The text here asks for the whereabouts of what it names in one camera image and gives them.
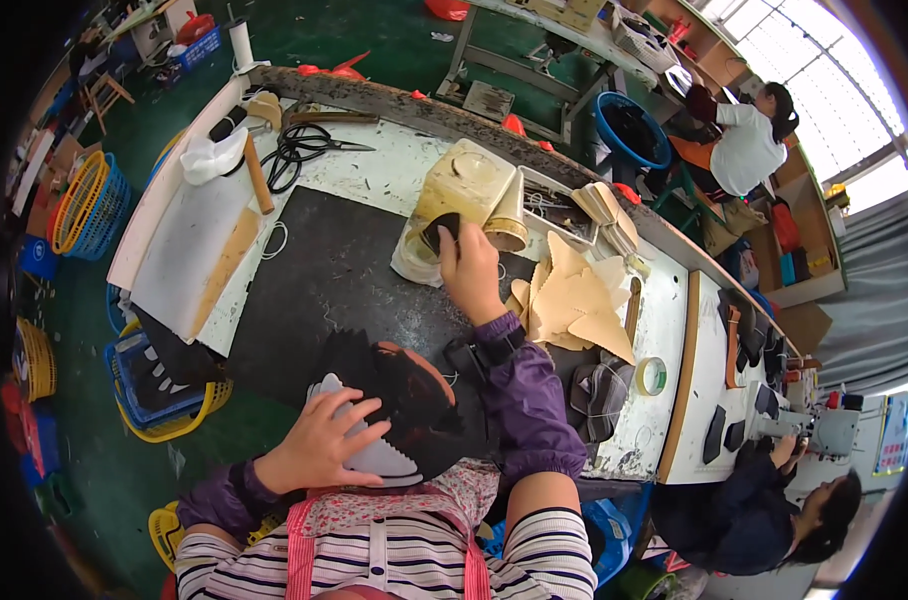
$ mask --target wooden stool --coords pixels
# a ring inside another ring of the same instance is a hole
[[[717,221],[721,225],[724,225],[724,223],[727,222],[727,219],[724,216],[724,204],[719,204],[708,198],[704,191],[694,184],[694,179],[691,178],[690,171],[688,171],[688,167],[684,162],[680,162],[679,168],[671,174],[671,178],[668,179],[664,191],[660,192],[660,195],[657,196],[657,199],[651,204],[651,210],[658,212],[658,209],[660,209],[671,196],[671,192],[678,188],[682,188],[684,193],[687,194],[687,198],[694,202],[694,210],[691,211],[690,216],[688,216],[687,220],[680,226],[682,232],[690,227],[692,223],[697,221],[697,218],[700,215],[705,213],[710,215],[714,221]]]
[[[117,99],[124,98],[131,104],[135,103],[135,99],[131,97],[128,90],[125,90],[120,83],[107,73],[101,75],[94,81],[93,85],[85,85],[81,95],[84,103],[97,115],[98,123],[100,123],[100,132],[105,136],[108,134],[108,130],[104,126],[104,115],[108,114],[108,110],[117,102]]]

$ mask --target gray curtain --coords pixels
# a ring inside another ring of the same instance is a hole
[[[908,382],[908,192],[845,224],[847,290],[818,301],[834,321],[817,351],[820,384],[877,394]]]

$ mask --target green floor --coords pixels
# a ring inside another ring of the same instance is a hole
[[[356,2],[355,0],[256,0],[234,2],[249,14],[251,47],[259,60],[275,65],[314,64],[331,67],[366,50],[356,68],[372,81],[404,90],[433,91],[447,73],[454,43],[431,38],[431,32],[456,35],[460,23],[431,15],[422,0]],[[198,3],[218,22],[226,22],[223,2]],[[543,33],[517,20],[482,14],[473,42],[505,55],[519,56],[542,40]],[[162,92],[143,74],[124,81],[136,104],[118,102],[106,117],[103,149],[112,152],[135,200],[167,141],[187,126],[220,90],[232,70],[232,51],[223,47],[177,88]],[[570,56],[552,72],[576,85],[590,73],[581,56]],[[480,76],[517,93],[514,111],[555,125],[558,104],[546,94],[493,74]],[[96,121],[82,142],[100,138]],[[557,148],[572,157],[577,150]],[[149,444],[127,431],[112,399],[101,352],[114,337],[105,311],[105,277],[113,250],[99,261],[61,260],[53,297],[41,298],[41,322],[53,342],[58,366],[57,394],[42,400],[57,418],[64,473],[76,489],[80,510],[63,525],[80,553],[114,586],[141,598],[159,597],[167,574],[147,533],[151,510],[175,499],[214,467],[263,452],[292,426],[294,410],[268,398],[235,389],[226,406],[196,432],[170,443]],[[176,473],[171,454],[179,452],[183,469]]]

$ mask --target dark jacket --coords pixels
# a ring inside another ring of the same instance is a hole
[[[728,575],[757,575],[776,568],[794,543],[791,516],[800,509],[783,475],[766,454],[737,466],[726,481],[658,485],[651,498],[656,533],[694,567]]]

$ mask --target striped shirt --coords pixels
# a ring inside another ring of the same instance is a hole
[[[238,552],[210,534],[189,534],[177,548],[178,597],[283,598],[286,524]],[[315,540],[311,594],[363,585],[410,600],[460,598],[468,544],[442,516],[414,512],[356,525]],[[590,600],[597,585],[580,514],[537,510],[514,526],[504,558],[485,556],[494,599]]]

